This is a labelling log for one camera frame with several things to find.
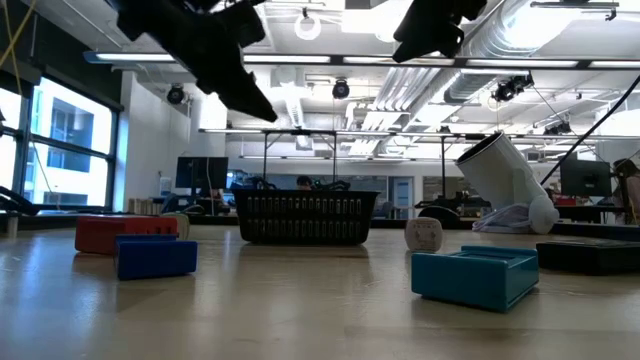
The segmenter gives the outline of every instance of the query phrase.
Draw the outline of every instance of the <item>black basket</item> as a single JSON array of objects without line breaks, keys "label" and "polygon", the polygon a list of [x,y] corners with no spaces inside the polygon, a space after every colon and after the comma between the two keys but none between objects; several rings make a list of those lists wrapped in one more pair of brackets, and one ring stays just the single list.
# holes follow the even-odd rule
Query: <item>black basket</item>
[{"label": "black basket", "polygon": [[247,241],[356,245],[367,240],[378,193],[233,190],[233,195]]}]

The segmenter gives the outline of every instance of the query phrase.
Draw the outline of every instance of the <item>yellow cable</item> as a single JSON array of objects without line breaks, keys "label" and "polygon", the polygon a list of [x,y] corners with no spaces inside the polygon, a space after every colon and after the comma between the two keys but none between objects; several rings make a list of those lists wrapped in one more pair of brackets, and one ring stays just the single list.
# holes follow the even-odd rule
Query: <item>yellow cable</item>
[{"label": "yellow cable", "polygon": [[[9,36],[9,41],[13,40],[13,34],[11,34],[11,22],[9,20],[9,4],[7,2],[4,3],[4,20],[7,22],[7,35]],[[20,71],[18,71],[18,60],[16,60],[16,52],[11,49],[11,58],[13,59],[13,71],[15,71],[16,75],[16,83],[18,85],[18,94],[22,97],[22,85],[20,84]]]},{"label": "yellow cable", "polygon": [[5,52],[2,54],[2,57],[0,57],[0,68],[2,68],[2,65],[4,65],[4,62],[7,60],[7,56],[9,56],[9,53],[10,52],[13,53],[13,48],[16,46],[16,43],[18,42],[20,35],[22,35],[22,31],[24,30],[25,25],[27,25],[27,22],[29,21],[31,14],[35,9],[37,2],[38,0],[31,1],[31,5],[29,5],[29,10],[27,11],[27,14],[24,16],[24,19],[22,19],[20,26],[18,26],[18,30],[16,30],[16,33],[13,35],[13,39],[10,39],[7,50],[5,50]]}]

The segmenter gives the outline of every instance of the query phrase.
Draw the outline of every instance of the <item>window frame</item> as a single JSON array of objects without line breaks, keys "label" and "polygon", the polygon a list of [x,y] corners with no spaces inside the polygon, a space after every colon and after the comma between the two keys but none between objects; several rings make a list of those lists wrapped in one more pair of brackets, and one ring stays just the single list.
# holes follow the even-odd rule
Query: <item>window frame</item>
[{"label": "window frame", "polygon": [[[65,83],[58,82],[55,78],[45,77],[42,79],[47,79],[52,82],[57,83],[60,86],[63,86],[70,91],[73,91],[81,96],[86,97],[81,91],[70,87]],[[26,173],[27,173],[27,157],[29,154],[29,146],[33,142],[35,144],[43,144],[54,149],[61,149],[70,151],[72,153],[88,155],[91,157],[96,157],[100,159],[104,159],[107,163],[107,182],[105,188],[105,201],[104,206],[92,206],[92,205],[63,205],[61,204],[59,207],[56,204],[34,204],[36,208],[39,210],[112,210],[113,208],[113,184],[115,180],[115,163],[116,163],[116,149],[117,149],[117,134],[118,134],[118,123],[119,123],[119,110],[113,109],[113,107],[109,106],[109,104],[105,104],[101,101],[98,101],[94,98],[89,98],[89,100],[94,101],[102,106],[107,107],[111,111],[111,139],[109,142],[109,152],[103,153],[100,151],[96,151],[90,148],[85,148],[83,146],[75,145],[72,143],[56,140],[53,138],[45,137],[39,134],[31,133],[31,119],[32,119],[32,111],[33,111],[33,101],[35,91],[32,93],[31,97],[21,98],[21,108],[20,108],[20,122],[19,128],[4,128],[4,136],[13,137],[16,142],[16,156],[14,162],[14,172],[13,172],[13,185],[12,190],[24,196],[25,194],[25,182],[26,182]],[[46,157],[42,157],[41,161],[46,162]]]}]

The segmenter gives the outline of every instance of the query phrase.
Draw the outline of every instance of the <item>red box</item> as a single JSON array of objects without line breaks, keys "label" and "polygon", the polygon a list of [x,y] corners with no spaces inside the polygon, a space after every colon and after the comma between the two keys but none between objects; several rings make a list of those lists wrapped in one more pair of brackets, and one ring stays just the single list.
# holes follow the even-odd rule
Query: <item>red box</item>
[{"label": "red box", "polygon": [[76,250],[115,255],[117,235],[178,235],[178,221],[171,217],[82,216],[76,226]]}]

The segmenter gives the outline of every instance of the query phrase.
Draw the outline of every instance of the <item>ceiling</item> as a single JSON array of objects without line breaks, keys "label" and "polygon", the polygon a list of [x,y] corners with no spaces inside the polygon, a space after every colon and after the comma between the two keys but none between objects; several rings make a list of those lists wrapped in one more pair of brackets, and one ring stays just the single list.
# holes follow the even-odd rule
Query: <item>ceiling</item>
[{"label": "ceiling", "polygon": [[[261,15],[267,37],[258,44],[245,49],[245,52],[277,52],[277,53],[324,53],[324,54],[376,54],[387,55],[393,53],[396,43],[379,40],[373,33],[344,33],[340,22],[345,14],[344,0],[324,1],[325,6],[311,5],[310,13],[324,17],[321,21],[320,35],[311,41],[302,40],[294,31],[294,24],[301,10],[300,7],[282,4],[266,3],[260,6]],[[499,3],[490,0],[486,15]],[[408,6],[408,0],[389,0],[386,12],[397,11],[398,8]],[[131,52],[162,52],[162,49],[146,35],[135,42],[128,41],[116,28],[116,13],[104,0],[48,0],[41,1],[37,6],[38,12],[55,24],[66,30],[93,49],[101,51],[131,51]],[[576,19],[562,30],[551,41],[537,49],[533,56],[541,57],[619,57],[638,58],[640,55],[640,37],[629,34],[640,33],[640,9],[621,12],[617,19],[604,21],[606,12],[586,12],[577,15]],[[386,21],[382,12],[380,22],[376,26],[384,26]],[[475,22],[463,25],[469,32],[481,23],[482,16]],[[483,26],[491,26],[488,21]],[[309,24],[303,23],[302,28],[308,29]],[[255,66],[248,70],[264,73],[270,76],[276,66]],[[159,96],[168,88],[170,83],[192,83],[193,77],[179,65],[145,65],[131,68],[139,74],[139,79],[156,91]],[[353,101],[363,101],[364,98],[373,100],[388,79],[388,68],[371,67],[323,67],[308,66],[301,69],[304,72],[305,84],[313,84],[312,96],[301,99],[305,113],[340,114],[344,115],[350,101],[333,100],[330,92],[337,77],[345,77],[351,86]],[[638,75],[630,72],[594,72],[594,71],[533,71],[535,86],[540,89],[549,104],[529,89],[521,94],[516,101],[505,104],[499,111],[495,111],[495,104],[487,104],[488,92],[480,92],[478,98],[471,101],[474,106],[456,108],[452,113],[457,122],[451,123],[449,115],[439,119],[455,127],[456,131],[476,132],[493,131],[495,129],[530,129],[532,124],[543,121],[556,112],[567,111],[571,115],[574,131],[581,132],[588,128],[595,119],[594,110],[605,106],[607,101],[615,100],[621,91],[626,90]],[[320,79],[308,81],[308,78]],[[199,91],[193,85],[187,85],[194,93]],[[268,89],[263,89],[279,113],[286,113],[285,101],[278,96],[270,95]],[[255,121],[243,114],[231,112],[230,118],[242,124],[256,124]],[[420,125],[425,119],[416,118]]]}]

